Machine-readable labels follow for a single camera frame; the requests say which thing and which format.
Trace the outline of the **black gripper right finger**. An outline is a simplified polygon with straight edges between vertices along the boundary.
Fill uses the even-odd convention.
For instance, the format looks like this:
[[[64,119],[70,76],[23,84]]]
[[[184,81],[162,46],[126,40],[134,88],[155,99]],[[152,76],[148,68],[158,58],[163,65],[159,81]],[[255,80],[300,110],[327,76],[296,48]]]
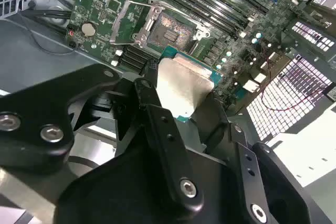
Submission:
[[[228,167],[228,223],[329,223],[330,219],[266,144],[250,145],[214,94],[202,102],[206,154]]]

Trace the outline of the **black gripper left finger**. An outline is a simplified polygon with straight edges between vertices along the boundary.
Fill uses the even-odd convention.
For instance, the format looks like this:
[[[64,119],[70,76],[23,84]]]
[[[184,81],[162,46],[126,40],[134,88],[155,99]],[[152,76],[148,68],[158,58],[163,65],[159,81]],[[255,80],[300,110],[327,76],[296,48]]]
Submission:
[[[115,91],[119,81],[116,72],[95,64],[1,98],[1,165],[35,172],[60,169],[73,147],[74,129],[86,102],[107,92],[114,102],[135,104],[173,206],[188,214],[199,212],[202,192],[192,193],[182,184],[192,180],[193,173],[171,112],[161,107],[146,79],[134,80],[130,94]]]

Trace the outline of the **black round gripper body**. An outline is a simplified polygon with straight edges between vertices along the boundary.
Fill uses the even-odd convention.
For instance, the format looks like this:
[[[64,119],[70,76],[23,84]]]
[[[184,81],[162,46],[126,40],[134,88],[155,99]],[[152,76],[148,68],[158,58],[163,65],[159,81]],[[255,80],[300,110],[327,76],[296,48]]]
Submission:
[[[163,189],[160,166],[146,143],[76,179],[63,192],[54,223],[228,223],[226,164],[187,150],[192,180],[182,180],[204,204],[188,214],[178,210]]]

